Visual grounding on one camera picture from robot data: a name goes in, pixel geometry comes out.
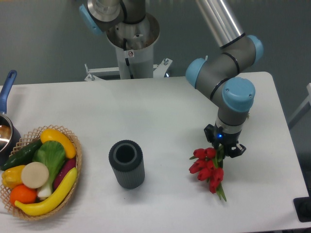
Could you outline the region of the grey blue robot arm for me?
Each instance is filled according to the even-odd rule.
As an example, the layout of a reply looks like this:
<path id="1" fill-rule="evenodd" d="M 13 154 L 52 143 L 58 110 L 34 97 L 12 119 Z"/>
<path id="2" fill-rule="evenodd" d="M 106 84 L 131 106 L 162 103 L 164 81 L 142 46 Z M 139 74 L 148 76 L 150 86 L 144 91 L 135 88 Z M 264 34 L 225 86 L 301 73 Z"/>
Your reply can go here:
<path id="1" fill-rule="evenodd" d="M 226 1 L 199 0 L 197 6 L 222 53 L 212 61 L 194 60 L 185 76 L 218 107 L 215 124 L 204 129 L 208 142 L 224 156 L 238 157 L 245 152 L 239 136 L 256 92 L 239 74 L 262 57 L 263 45 L 244 33 Z M 146 12 L 145 1 L 89 0 L 79 12 L 94 34 L 106 33 L 115 47 L 121 79 L 155 77 L 153 46 L 159 23 Z"/>

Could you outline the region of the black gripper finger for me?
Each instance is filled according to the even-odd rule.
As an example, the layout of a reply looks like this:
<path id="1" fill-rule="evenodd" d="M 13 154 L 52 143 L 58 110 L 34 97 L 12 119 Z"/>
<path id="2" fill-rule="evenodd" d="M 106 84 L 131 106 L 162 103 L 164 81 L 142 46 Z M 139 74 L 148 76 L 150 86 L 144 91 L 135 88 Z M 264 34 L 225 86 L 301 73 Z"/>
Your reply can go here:
<path id="1" fill-rule="evenodd" d="M 225 155 L 230 158 L 241 156 L 246 151 L 246 147 L 242 144 L 228 145 L 225 149 Z"/>
<path id="2" fill-rule="evenodd" d="M 208 124 L 205 128 L 204 128 L 204 133 L 205 136 L 207 138 L 207 141 L 209 143 L 213 143 L 215 140 L 215 136 L 214 136 L 214 126 L 211 124 Z"/>

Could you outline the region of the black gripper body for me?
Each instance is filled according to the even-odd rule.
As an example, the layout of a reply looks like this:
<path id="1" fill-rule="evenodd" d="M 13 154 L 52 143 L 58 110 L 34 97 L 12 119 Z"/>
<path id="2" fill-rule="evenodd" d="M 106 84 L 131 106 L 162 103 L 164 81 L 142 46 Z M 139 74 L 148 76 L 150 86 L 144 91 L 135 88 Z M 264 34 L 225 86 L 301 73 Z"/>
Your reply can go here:
<path id="1" fill-rule="evenodd" d="M 238 133 L 225 133 L 223 127 L 214 126 L 215 140 L 212 143 L 213 147 L 217 149 L 220 145 L 223 146 L 225 155 L 225 149 L 228 145 L 235 145 L 238 143 L 238 138 L 241 132 Z"/>

